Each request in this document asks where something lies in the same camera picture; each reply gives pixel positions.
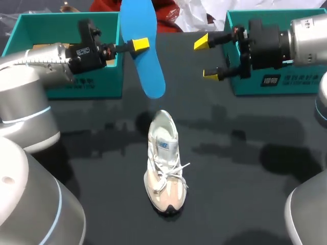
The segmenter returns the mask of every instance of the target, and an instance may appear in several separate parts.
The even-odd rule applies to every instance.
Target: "shoelace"
[[[166,187],[168,178],[178,178],[188,188],[188,186],[186,185],[186,180],[183,178],[182,175],[179,174],[179,171],[190,165],[190,163],[184,166],[177,167],[177,160],[171,169],[164,169],[162,160],[158,159],[157,156],[154,157],[154,163],[159,168],[158,176],[160,177],[159,182],[153,188],[155,192],[161,192]]]

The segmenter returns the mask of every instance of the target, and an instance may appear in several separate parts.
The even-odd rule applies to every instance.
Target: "shoe sole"
[[[169,205],[169,206],[167,207],[166,211],[161,211],[161,210],[160,210],[160,209],[159,209],[159,208],[158,208],[158,207],[157,207],[157,206],[152,202],[151,197],[150,197],[150,195],[149,195],[149,190],[148,190],[148,188],[147,188],[147,186],[148,186],[148,172],[147,172],[147,171],[146,171],[145,174],[144,174],[144,186],[145,186],[145,190],[146,190],[146,192],[147,192],[147,194],[148,194],[148,198],[149,198],[149,200],[150,200],[150,202],[151,202],[151,204],[152,204],[154,210],[156,210],[159,214],[175,215],[175,214],[178,214],[178,213],[183,209],[183,207],[184,207],[184,202],[185,202],[186,192],[184,193],[184,197],[183,197],[184,202],[183,202],[183,204],[182,204],[182,206],[181,206],[180,209],[176,210],[172,205]]]

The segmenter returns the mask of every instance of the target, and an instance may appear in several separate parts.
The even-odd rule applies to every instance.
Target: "shoe tongue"
[[[172,161],[176,158],[178,141],[175,139],[165,139],[157,137],[158,157],[162,160]]]

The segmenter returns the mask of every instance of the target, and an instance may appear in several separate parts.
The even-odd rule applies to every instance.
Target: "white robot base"
[[[84,210],[16,143],[0,137],[0,245],[82,245]]]

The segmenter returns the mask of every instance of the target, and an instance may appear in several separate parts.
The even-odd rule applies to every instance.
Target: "shoe label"
[[[159,141],[158,146],[162,149],[168,150],[169,151],[169,145],[166,142]]]

